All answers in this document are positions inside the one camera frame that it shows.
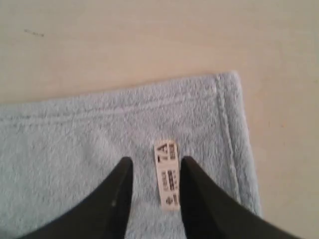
light blue towel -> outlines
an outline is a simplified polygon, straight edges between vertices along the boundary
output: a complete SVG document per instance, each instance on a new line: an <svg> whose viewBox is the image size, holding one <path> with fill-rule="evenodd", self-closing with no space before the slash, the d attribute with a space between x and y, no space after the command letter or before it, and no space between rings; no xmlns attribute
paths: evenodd
<svg viewBox="0 0 319 239"><path fill-rule="evenodd" d="M134 162L128 239L185 238L180 212L160 207L154 142L177 142L239 203L260 215L252 150L236 73L0 106L0 238L65 213Z"/></svg>

mark on table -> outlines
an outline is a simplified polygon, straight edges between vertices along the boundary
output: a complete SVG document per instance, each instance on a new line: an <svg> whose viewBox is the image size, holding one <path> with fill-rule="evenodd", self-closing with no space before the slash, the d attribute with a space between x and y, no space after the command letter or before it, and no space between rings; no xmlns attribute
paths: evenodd
<svg viewBox="0 0 319 239"><path fill-rule="evenodd" d="M29 34L32 34L33 36L44 37L44 34L43 34L43 33L38 33L38 32L35 32L35 31L31 31L31 30L29 30L29 29L25 29L24 32L29 33Z"/></svg>

clothing label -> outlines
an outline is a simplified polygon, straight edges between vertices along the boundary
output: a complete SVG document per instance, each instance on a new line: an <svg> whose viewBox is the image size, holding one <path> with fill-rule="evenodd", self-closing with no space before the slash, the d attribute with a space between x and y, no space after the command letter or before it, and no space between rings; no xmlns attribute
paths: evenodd
<svg viewBox="0 0 319 239"><path fill-rule="evenodd" d="M154 146L161 207L179 210L179 161L177 145L163 140Z"/></svg>

towel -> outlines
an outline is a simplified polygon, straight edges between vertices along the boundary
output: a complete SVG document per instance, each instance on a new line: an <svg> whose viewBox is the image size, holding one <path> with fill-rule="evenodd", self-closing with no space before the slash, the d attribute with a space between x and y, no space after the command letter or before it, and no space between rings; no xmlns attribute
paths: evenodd
<svg viewBox="0 0 319 239"><path fill-rule="evenodd" d="M261 207L239 76L174 79L131 89L0 106L0 238L33 231L89 195L121 157L134 163L127 239L184 239L163 211L154 144L174 140L231 197Z"/></svg>

beige surface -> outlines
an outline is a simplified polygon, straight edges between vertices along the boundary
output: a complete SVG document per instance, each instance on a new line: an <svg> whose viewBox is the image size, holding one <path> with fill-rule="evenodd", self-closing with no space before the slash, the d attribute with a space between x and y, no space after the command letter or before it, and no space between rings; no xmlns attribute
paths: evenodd
<svg viewBox="0 0 319 239"><path fill-rule="evenodd" d="M237 70L264 216L318 238L317 2L0 0L0 101Z"/></svg>

